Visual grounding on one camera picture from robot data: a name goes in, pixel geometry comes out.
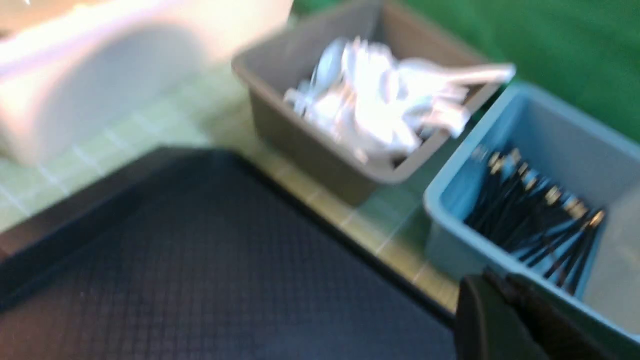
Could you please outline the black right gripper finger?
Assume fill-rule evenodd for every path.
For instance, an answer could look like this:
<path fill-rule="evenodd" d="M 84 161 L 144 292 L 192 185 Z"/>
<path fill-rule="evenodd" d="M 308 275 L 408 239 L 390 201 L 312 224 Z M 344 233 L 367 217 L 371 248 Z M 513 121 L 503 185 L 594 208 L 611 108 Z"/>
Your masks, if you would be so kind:
<path fill-rule="evenodd" d="M 614 351 L 532 285 L 466 275 L 454 322 L 459 360 L 615 360 Z"/>

